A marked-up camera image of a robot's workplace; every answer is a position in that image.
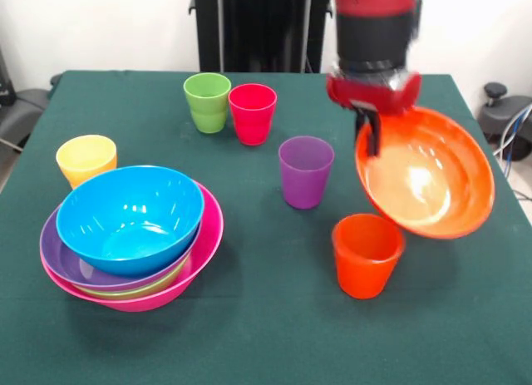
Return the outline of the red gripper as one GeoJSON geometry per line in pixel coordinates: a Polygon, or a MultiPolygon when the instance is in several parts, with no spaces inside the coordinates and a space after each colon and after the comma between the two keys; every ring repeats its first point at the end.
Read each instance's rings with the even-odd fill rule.
{"type": "Polygon", "coordinates": [[[399,115],[410,110],[421,91],[421,75],[405,70],[367,73],[361,77],[349,77],[340,71],[329,72],[326,75],[326,91],[333,102],[354,110],[355,141],[367,118],[370,126],[367,154],[377,157],[382,133],[379,114],[399,115]]]}

